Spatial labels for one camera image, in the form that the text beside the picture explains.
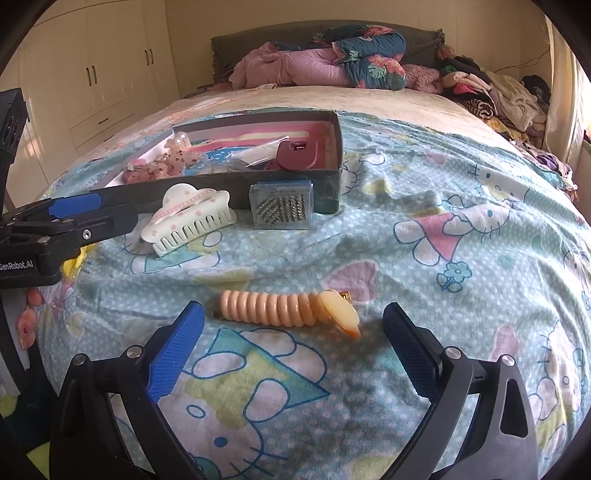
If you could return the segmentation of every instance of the power cord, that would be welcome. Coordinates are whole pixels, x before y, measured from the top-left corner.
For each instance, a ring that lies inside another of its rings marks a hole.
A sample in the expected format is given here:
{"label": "power cord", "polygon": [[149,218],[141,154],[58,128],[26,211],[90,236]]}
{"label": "power cord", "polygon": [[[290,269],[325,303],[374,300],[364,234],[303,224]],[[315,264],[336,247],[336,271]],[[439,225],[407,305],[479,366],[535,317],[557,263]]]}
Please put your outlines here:
{"label": "power cord", "polygon": [[495,70],[495,73],[501,72],[503,70],[506,69],[522,69],[522,68],[527,68],[527,67],[533,67],[535,65],[537,65],[538,63],[540,63],[540,60],[542,59],[542,57],[544,55],[546,55],[547,53],[550,52],[550,47],[548,47],[548,50],[546,50],[542,55],[540,55],[539,57],[533,58],[531,60],[526,61],[525,63],[522,63],[521,65],[511,65],[509,67],[503,67],[501,69]]}

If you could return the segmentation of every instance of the white wardrobe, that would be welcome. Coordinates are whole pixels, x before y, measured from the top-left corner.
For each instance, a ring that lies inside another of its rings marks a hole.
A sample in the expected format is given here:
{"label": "white wardrobe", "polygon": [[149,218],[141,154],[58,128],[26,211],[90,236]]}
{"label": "white wardrobe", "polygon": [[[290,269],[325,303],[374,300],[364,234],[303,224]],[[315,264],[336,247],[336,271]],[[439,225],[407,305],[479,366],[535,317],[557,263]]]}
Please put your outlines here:
{"label": "white wardrobe", "polygon": [[0,77],[30,116],[7,191],[32,200],[81,155],[179,99],[164,0],[58,0]]}

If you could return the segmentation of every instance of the peach hair clip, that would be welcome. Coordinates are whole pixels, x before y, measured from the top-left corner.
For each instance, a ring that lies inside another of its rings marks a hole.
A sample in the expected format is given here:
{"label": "peach hair clip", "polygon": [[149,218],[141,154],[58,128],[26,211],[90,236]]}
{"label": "peach hair clip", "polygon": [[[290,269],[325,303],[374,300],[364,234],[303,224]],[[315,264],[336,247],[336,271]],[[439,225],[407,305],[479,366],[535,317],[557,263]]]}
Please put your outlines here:
{"label": "peach hair clip", "polygon": [[220,312],[235,322],[303,327],[333,322],[352,338],[361,338],[359,315],[348,302],[349,292],[257,293],[226,290],[220,298]]}

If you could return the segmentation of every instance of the blue gripper pad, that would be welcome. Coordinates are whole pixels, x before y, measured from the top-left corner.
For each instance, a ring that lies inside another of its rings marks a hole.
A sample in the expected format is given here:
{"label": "blue gripper pad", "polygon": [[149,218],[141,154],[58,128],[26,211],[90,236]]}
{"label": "blue gripper pad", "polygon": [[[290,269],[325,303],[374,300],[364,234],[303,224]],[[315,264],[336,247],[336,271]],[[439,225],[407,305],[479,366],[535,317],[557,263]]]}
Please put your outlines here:
{"label": "blue gripper pad", "polygon": [[103,197],[98,193],[88,193],[75,197],[57,199],[47,211],[56,218],[68,218],[79,213],[98,210],[103,203]]}
{"label": "blue gripper pad", "polygon": [[200,303],[190,301],[175,320],[176,328],[150,364],[146,388],[150,399],[158,403],[169,395],[199,340],[205,326],[205,313]]}
{"label": "blue gripper pad", "polygon": [[438,396],[437,365],[429,357],[416,327],[398,303],[384,310],[384,332],[417,394],[433,402]]}

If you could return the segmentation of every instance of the clear plastic case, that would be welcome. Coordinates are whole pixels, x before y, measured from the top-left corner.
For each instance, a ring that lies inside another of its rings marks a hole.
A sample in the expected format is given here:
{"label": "clear plastic case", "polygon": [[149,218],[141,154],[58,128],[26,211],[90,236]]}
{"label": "clear plastic case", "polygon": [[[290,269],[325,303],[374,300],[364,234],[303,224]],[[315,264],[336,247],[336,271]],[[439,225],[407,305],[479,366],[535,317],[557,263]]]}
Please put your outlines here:
{"label": "clear plastic case", "polygon": [[314,189],[309,180],[260,181],[251,186],[249,197],[259,230],[312,228]]}

